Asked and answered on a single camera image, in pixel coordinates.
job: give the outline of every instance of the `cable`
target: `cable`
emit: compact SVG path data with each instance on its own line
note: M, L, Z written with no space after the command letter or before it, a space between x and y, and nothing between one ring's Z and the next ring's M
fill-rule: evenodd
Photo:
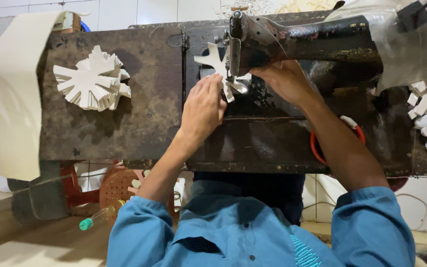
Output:
M331 206L334 206L334 207L335 207L335 206L337 205L337 203L336 203L336 202L334 201L334 199L329 195L329 193L328 193L328 192L327 192L327 190L325 189L324 185L322 185L322 184L321 184L321 182L320 182L317 178L313 178L313 179L314 179L314 180L316 180L316 181L319 183L319 185L320 185L320 186L322 186L322 188L324 189L324 192L325 192L326 196L328 196L328 197L332 200L332 202L334 202L334 204L322 201L322 202L314 203L314 204L312 204L312 205L309 205L309 206L307 206L307 207L304 207L304 208L303 208L303 210L304 210L304 209L308 209L308 208L310 208L310 207L313 207L313 206L315 206L315 205L317 205L317 204L329 204L329 205L331 205ZM413 195L406 194L406 193L401 193L401 194L396 195L396 197L399 197L399 196L408 196L408 197L412 197L412 198L414 198L414 199L417 199L417 200L421 201L421 203L423 203L423 204L424 204L424 206L426 207L426 211L424 212L423 219L421 220L421 223L419 224L419 226L418 226L416 229L411 229L412 231L417 231L418 229L420 229L420 228L423 226L424 221L426 220L426 216L427 216L427 204L426 204L426 202L424 202L422 199L420 199L420 198L418 198L418 197L415 197L415 196L413 196Z
M303 208L303 210L304 210L304 209L307 209L307 208L310 208L310 207L312 207L312 206L315 206L315 205L317 205L317 204L329 204L329 205L331 205L331 206L334 206L334 207L335 207L335 204L332 204L332 203L329 203L329 202L318 202L318 203L315 203L315 204L312 204L312 205L309 205L309 206L307 206L307 207Z
M399 197L399 196L408 196L408 197L412 197L412 198L414 198L414 199L417 199L417 200L421 201L421 202L424 204L424 206L426 207L426 211L424 212L424 217L423 217L423 219L421 220L421 223L419 224L418 228L416 228L416 229L411 229L412 231L416 231L416 230L418 230L419 228L421 228L421 226L423 226L423 224L424 224L424 220L426 220L426 216L427 216L427 204L426 204L422 199L420 199L420 198L418 198L418 197L415 197L415 196L413 196L413 195L410 195L410 194L401 193L401 194L396 195L396 197Z

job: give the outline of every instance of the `industrial sewing machine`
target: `industrial sewing machine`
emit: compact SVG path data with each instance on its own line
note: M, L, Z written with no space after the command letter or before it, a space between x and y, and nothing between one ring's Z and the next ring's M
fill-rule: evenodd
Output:
M41 60L45 65L39 71L43 85L41 160L115 158L124 159L132 168L152 167L179 128L183 103L200 79L201 66L193 61L194 56L205 55L207 42L216 42L219 49L230 47L225 66L229 79L253 67L300 60L330 108L362 126L367 146L389 176L427 173L426 150L419 144L412 146L418 135L407 116L407 89L393 88L379 97L367 92L376 86L386 66L372 38L371 23L374 26L377 21L363 15L324 21L331 13L250 17L235 12L229 21L52 34L46 60ZM403 31L393 25L390 30ZM128 85L133 97L120 100L115 111L83 111L66 103L56 90L53 65L74 66L95 45L116 53L131 75ZM309 132L300 111L253 76L247 94L235 95L223 126L193 155L187 168L328 173L309 148Z

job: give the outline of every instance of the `right hand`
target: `right hand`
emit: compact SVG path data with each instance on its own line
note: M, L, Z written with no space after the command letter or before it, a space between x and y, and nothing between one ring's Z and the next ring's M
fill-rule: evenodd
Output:
M283 60L266 67L253 68L250 73L262 78L276 94L295 106L300 106L305 99L318 96L296 60Z

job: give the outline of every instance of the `man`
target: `man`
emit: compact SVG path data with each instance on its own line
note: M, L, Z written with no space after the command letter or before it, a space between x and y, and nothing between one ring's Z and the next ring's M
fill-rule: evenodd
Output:
M120 209L108 267L413 266L413 236L383 170L311 89L299 64L283 61L251 73L301 109L335 178L348 191L333 212L332 249L291 225L280 210L241 196L238 186L208 179L193 183L193 197L174 234L164 203L184 162L221 124L226 108L219 93L222 76L213 74L192 88L180 130L138 195Z

